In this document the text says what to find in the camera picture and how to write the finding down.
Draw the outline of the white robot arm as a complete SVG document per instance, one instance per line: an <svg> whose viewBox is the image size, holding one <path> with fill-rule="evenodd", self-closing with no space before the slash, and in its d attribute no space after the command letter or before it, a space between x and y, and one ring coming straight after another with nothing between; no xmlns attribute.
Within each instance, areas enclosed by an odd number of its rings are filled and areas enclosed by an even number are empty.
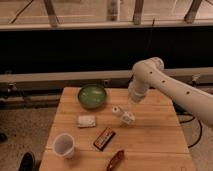
<svg viewBox="0 0 213 171"><path fill-rule="evenodd" d="M128 86L130 98L140 102L149 87L154 87L213 128L213 95L175 80L164 74L163 70L164 62L159 57L136 62L132 68L133 80Z"/></svg>

